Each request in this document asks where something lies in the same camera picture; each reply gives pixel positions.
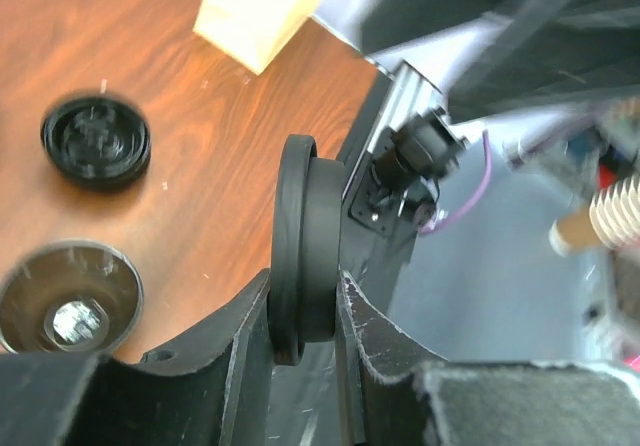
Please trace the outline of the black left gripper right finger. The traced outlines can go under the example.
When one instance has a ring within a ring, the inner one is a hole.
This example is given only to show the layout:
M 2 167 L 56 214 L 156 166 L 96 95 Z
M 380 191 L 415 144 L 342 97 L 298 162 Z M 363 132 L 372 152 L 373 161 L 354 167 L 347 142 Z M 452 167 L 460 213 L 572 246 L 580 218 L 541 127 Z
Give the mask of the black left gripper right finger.
M 636 445 L 639 375 L 611 361 L 448 362 L 343 272 L 335 358 L 344 445 Z

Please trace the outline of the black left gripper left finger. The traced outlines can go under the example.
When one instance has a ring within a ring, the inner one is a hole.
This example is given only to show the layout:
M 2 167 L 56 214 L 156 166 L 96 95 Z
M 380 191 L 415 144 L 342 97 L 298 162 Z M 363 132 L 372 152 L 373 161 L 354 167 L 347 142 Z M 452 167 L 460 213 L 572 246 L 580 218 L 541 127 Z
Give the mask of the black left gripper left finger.
M 269 272 L 134 364 L 109 353 L 1 357 L 4 445 L 262 445 Z

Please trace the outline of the black takeout coffee cup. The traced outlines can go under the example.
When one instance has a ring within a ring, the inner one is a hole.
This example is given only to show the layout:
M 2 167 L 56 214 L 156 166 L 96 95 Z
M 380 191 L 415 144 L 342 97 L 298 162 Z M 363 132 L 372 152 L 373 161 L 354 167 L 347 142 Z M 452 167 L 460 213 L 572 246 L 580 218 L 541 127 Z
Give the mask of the black takeout coffee cup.
M 11 353 L 112 352 L 143 303 L 141 276 L 120 251 L 86 239 L 49 243 L 1 280 L 1 345 Z

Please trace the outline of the black coffee cup lid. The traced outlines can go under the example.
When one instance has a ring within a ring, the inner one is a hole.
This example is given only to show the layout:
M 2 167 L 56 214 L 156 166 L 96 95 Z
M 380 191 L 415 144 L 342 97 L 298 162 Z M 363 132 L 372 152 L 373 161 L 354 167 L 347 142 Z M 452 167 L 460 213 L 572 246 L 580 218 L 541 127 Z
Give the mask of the black coffee cup lid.
M 308 135 L 288 136 L 275 193 L 268 323 L 278 365 L 335 332 L 345 168 L 317 156 Z

